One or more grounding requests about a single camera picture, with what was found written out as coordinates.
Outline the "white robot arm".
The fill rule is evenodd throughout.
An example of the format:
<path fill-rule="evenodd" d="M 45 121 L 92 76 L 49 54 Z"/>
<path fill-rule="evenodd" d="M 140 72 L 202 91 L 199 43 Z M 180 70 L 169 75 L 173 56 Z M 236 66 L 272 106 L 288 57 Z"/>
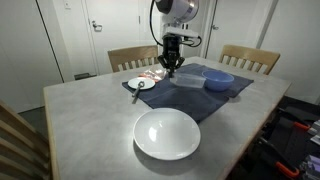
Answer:
<path fill-rule="evenodd" d="M 153 7 L 162 13 L 163 33 L 159 42 L 154 35 L 152 25 Z M 200 35 L 190 29 L 183 29 L 182 25 L 196 17 L 199 10 L 199 0 L 152 0 L 149 12 L 149 27 L 157 45 L 163 48 L 158 61 L 168 72 L 170 78 L 185 58 L 180 55 L 180 46 L 198 47 L 202 43 Z"/>

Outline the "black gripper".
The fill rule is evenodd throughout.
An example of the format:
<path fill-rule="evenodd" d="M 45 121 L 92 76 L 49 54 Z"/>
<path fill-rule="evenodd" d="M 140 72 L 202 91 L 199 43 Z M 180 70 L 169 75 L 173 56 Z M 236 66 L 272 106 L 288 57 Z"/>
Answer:
<path fill-rule="evenodd" d="M 184 62 L 184 58 L 180 56 L 181 37 L 173 34 L 164 35 L 163 53 L 158 57 L 160 64 L 166 69 L 168 77 L 174 77 L 176 69 Z"/>

